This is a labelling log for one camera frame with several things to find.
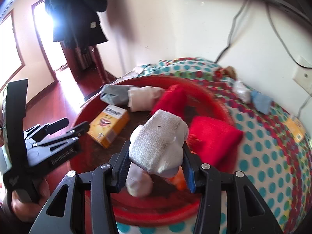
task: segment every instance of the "electrical cable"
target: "electrical cable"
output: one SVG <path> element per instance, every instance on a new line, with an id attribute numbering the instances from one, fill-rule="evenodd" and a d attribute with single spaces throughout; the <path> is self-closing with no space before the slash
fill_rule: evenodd
<path id="1" fill-rule="evenodd" d="M 300 114 L 302 109 L 307 105 L 307 103 L 309 102 L 310 98 L 312 98 L 312 95 L 310 93 L 308 93 L 309 96 L 307 97 L 307 99 L 304 101 L 304 103 L 302 104 L 302 106 L 299 108 L 298 114 L 297 114 L 297 118 L 299 119 Z"/>
<path id="2" fill-rule="evenodd" d="M 271 27 L 272 27 L 272 29 L 273 29 L 275 35 L 276 35 L 277 38 L 280 40 L 281 44 L 283 45 L 283 47 L 284 47 L 285 51 L 287 52 L 287 54 L 289 55 L 289 57 L 290 57 L 298 66 L 300 66 L 300 67 L 302 67 L 302 68 L 306 68 L 306 69 L 312 69 L 312 67 L 305 67 L 305 66 L 302 66 L 301 64 L 299 64 L 298 62 L 296 62 L 296 60 L 294 59 L 294 57 L 291 55 L 289 49 L 287 48 L 285 42 L 282 40 L 280 34 L 277 32 L 277 29 L 276 29 L 276 27 L 275 27 L 275 25 L 274 25 L 274 23 L 273 23 L 273 20 L 272 20 L 272 17 L 271 17 L 271 12 L 270 12 L 269 4 L 268 4 L 268 3 L 266 3 L 266 13 L 267 13 L 267 15 L 268 15 L 269 23 L 270 23 L 270 25 L 271 25 Z"/>
<path id="3" fill-rule="evenodd" d="M 243 12 L 244 8 L 247 5 L 248 0 L 244 0 L 241 8 L 239 9 L 239 11 L 236 13 L 236 15 L 233 18 L 233 22 L 232 22 L 232 27 L 229 33 L 229 36 L 227 37 L 227 46 L 221 51 L 221 53 L 218 55 L 217 59 L 214 61 L 214 63 L 217 63 L 221 57 L 224 55 L 224 53 L 230 48 L 230 46 L 232 45 L 232 37 L 233 37 L 233 33 L 235 31 L 235 26 L 236 26 L 236 20 L 237 18 L 240 16 L 240 14 Z"/>
<path id="4" fill-rule="evenodd" d="M 281 44 L 283 45 L 284 49 L 286 50 L 287 54 L 289 55 L 289 57 L 300 67 L 302 68 L 306 68 L 306 69 L 312 69 L 312 67 L 305 67 L 305 66 L 302 66 L 301 64 L 299 64 L 298 62 L 296 62 L 296 60 L 294 59 L 294 57 L 291 55 L 289 49 L 287 48 L 285 42 L 282 40 L 281 36 L 279 35 L 279 33 L 277 32 L 277 29 L 273 23 L 273 20 L 272 20 L 272 17 L 271 17 L 271 12 L 270 12 L 270 9 L 269 9 L 269 4 L 266 3 L 266 13 L 268 15 L 268 19 L 269 19 L 269 23 L 275 33 L 275 35 L 277 36 L 277 38 L 280 40 Z M 302 106 L 299 108 L 299 111 L 298 111 L 298 114 L 297 114 L 297 118 L 299 119 L 300 117 L 300 114 L 301 114 L 301 111 L 302 109 L 307 105 L 307 103 L 309 102 L 310 98 L 312 98 L 312 95 L 310 93 L 308 93 L 309 96 L 307 97 L 307 99 L 304 101 L 304 103 L 302 104 Z"/>

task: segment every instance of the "sunlight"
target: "sunlight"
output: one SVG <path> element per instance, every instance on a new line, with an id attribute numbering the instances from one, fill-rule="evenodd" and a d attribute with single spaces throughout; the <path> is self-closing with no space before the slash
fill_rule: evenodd
<path id="1" fill-rule="evenodd" d="M 54 71 L 66 64 L 66 58 L 59 42 L 53 42 L 53 20 L 46 13 L 44 2 L 39 3 L 35 9 L 35 23 L 41 38 L 46 56 Z"/>

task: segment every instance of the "red towel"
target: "red towel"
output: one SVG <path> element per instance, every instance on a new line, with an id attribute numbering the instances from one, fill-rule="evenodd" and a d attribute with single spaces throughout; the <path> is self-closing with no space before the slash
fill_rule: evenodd
<path id="1" fill-rule="evenodd" d="M 227 172 L 229 164 L 233 165 L 233 161 L 236 161 L 237 152 L 232 151 L 241 142 L 243 134 L 241 130 L 224 121 L 196 116 L 190 125 L 187 143 L 203 163 Z"/>
<path id="2" fill-rule="evenodd" d="M 151 115 L 157 110 L 163 110 L 179 116 L 184 120 L 184 109 L 187 103 L 186 93 L 178 84 L 170 86 L 154 105 Z"/>

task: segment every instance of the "wall plate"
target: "wall plate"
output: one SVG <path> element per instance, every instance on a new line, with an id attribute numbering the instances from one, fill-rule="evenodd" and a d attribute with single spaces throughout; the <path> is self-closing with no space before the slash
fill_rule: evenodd
<path id="1" fill-rule="evenodd" d="M 301 56 L 298 57 L 297 62 L 305 67 L 312 67 L 305 59 Z M 293 80 L 299 84 L 309 94 L 312 91 L 312 69 L 302 68 L 297 66 Z"/>

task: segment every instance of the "orange box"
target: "orange box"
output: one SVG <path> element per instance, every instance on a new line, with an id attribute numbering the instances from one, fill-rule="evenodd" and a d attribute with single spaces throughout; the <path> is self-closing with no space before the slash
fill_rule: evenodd
<path id="1" fill-rule="evenodd" d="M 300 143 L 305 137 L 305 128 L 303 127 L 300 120 L 295 115 L 289 115 L 285 125 L 288 127 L 289 131 L 294 136 L 296 143 Z"/>
<path id="2" fill-rule="evenodd" d="M 127 110 L 108 105 L 91 122 L 88 134 L 103 147 L 108 148 L 129 120 Z"/>

